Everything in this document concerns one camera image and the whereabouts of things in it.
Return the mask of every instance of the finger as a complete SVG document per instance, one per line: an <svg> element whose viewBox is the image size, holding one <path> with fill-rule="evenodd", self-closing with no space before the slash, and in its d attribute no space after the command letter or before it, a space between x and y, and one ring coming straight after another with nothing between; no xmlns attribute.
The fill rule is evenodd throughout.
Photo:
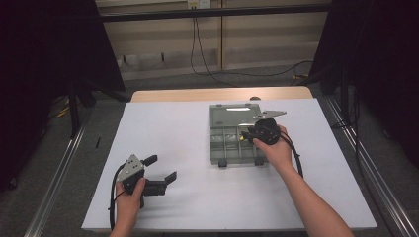
<svg viewBox="0 0 419 237"><path fill-rule="evenodd" d="M120 193L122 193L125 190L122 182L117 182L115 184L115 189L116 189L115 193L117 195L120 194Z"/></svg>
<svg viewBox="0 0 419 237"><path fill-rule="evenodd" d="M142 191L144 190L144 187L145 187L145 179L141 178L138 180L138 182L136 182L135 189L133 190L132 195L139 198L142 194Z"/></svg>
<svg viewBox="0 0 419 237"><path fill-rule="evenodd" d="M283 132L283 133L287 133L287 128L286 128L286 127L284 127L284 126L282 126L282 125L279 125L279 124L278 124L278 127L280 128L280 131L281 131L281 132Z"/></svg>
<svg viewBox="0 0 419 237"><path fill-rule="evenodd" d="M253 138L253 144L262 151L265 151L265 149L268 147L267 144L265 144L263 141L259 140L258 138Z"/></svg>

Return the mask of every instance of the transparent organizer box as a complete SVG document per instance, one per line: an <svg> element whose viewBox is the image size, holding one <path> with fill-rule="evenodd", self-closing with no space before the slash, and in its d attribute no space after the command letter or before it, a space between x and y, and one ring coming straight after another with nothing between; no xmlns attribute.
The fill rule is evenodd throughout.
<svg viewBox="0 0 419 237"><path fill-rule="evenodd" d="M248 140L240 140L241 131L247 131L260 113L257 104L209 106L209 158L213 165L263 165L267 161L261 150Z"/></svg>

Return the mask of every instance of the power outlet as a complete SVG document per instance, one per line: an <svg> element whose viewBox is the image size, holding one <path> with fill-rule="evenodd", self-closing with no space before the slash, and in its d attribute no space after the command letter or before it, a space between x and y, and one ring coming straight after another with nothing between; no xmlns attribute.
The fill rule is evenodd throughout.
<svg viewBox="0 0 419 237"><path fill-rule="evenodd" d="M210 0L200 0L200 9L210 8Z"/></svg>
<svg viewBox="0 0 419 237"><path fill-rule="evenodd" d="M188 9L199 9L200 1L199 0L188 0Z"/></svg>

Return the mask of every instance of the white tabletop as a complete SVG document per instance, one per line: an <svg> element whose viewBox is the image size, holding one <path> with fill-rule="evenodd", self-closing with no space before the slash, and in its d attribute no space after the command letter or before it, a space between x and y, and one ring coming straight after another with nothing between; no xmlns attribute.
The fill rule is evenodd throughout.
<svg viewBox="0 0 419 237"><path fill-rule="evenodd" d="M269 164L210 163L209 105L238 102L126 104L123 118L82 228L109 231L112 178L131 154L158 155L145 170L150 180L178 172L165 196L145 197L136 230L278 231L303 229L289 192ZM276 118L293 140L305 180L353 229L377 227L326 118L315 99L258 101L264 110L287 111Z"/></svg>

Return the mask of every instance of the wooden surface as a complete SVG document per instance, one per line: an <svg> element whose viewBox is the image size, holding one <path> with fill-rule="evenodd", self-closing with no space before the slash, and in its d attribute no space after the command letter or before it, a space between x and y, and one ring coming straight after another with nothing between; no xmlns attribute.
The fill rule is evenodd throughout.
<svg viewBox="0 0 419 237"><path fill-rule="evenodd" d="M255 87L137 91L132 102L189 102L189 101L247 101L252 97L261 100L311 99L306 87Z"/></svg>

